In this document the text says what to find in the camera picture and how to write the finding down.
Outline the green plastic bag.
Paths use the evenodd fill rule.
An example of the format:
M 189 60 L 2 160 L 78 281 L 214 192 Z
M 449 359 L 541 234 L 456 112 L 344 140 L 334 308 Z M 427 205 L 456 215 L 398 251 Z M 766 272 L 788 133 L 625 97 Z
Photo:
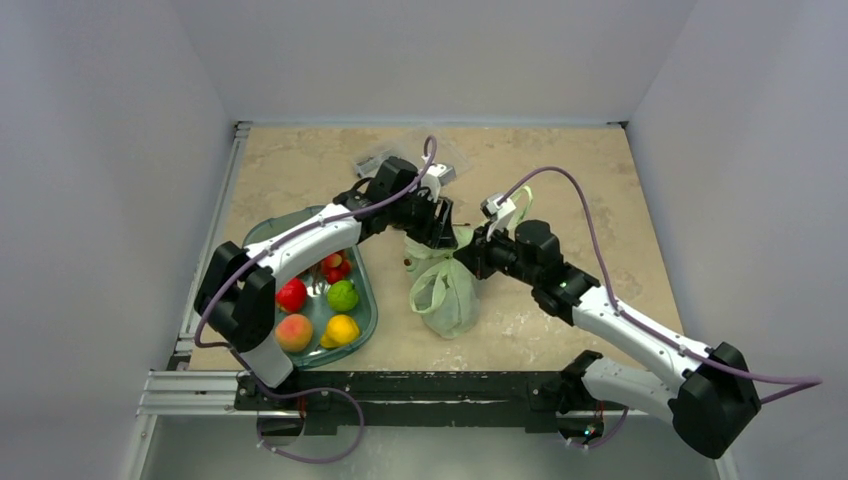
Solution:
M 480 282 L 459 261 L 454 247 L 428 247 L 406 238 L 404 265 L 412 281 L 410 310 L 444 339 L 454 339 L 479 318 Z

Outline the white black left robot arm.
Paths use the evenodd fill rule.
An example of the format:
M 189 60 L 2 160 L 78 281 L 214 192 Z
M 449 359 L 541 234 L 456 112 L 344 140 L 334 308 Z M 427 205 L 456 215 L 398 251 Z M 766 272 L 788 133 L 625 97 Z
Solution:
M 194 310 L 221 335 L 260 382 L 272 408 L 297 399 L 295 366 L 274 338 L 275 295 L 288 281 L 341 250 L 392 226 L 423 243 L 451 244 L 452 205 L 439 196 L 449 168 L 423 167 L 392 156 L 366 181 L 336 195 L 312 217 L 268 240 L 218 246 L 202 278 Z

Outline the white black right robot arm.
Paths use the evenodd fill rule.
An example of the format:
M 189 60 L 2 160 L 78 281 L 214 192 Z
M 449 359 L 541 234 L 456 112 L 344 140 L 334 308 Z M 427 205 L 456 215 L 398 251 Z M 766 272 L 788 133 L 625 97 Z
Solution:
M 649 413 L 711 459 L 722 457 L 760 412 L 740 350 L 689 339 L 628 309 L 598 279 L 564 260 L 548 223 L 524 221 L 513 237 L 480 227 L 454 257 L 479 279 L 499 272 L 530 286 L 543 312 L 641 364 L 633 369 L 597 358 L 565 375 L 561 392 L 569 404 L 584 407 L 597 399 Z

